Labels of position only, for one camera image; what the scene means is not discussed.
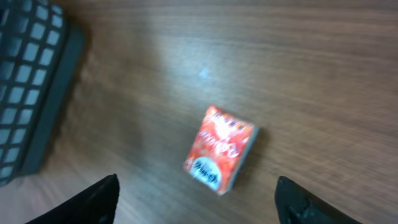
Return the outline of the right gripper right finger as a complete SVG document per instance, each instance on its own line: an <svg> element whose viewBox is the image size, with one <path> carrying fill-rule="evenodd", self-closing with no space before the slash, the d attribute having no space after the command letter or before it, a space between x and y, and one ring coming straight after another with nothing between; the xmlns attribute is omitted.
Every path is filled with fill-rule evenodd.
<svg viewBox="0 0 398 224"><path fill-rule="evenodd" d="M360 224L286 176L280 176L275 205L281 224Z"/></svg>

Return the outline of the small red tissue pack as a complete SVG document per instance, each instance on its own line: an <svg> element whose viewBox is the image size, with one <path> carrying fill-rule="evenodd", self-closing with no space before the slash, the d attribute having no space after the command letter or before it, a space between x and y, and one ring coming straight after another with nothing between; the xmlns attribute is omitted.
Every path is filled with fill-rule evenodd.
<svg viewBox="0 0 398 224"><path fill-rule="evenodd" d="M223 195L232 189L259 128L214 105L207 109L183 168Z"/></svg>

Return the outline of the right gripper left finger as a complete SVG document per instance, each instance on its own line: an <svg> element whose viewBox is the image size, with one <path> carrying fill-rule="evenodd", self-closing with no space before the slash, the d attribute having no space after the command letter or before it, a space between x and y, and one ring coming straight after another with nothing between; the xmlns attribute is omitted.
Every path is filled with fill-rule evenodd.
<svg viewBox="0 0 398 224"><path fill-rule="evenodd" d="M108 175L27 224L113 224L119 192L117 175Z"/></svg>

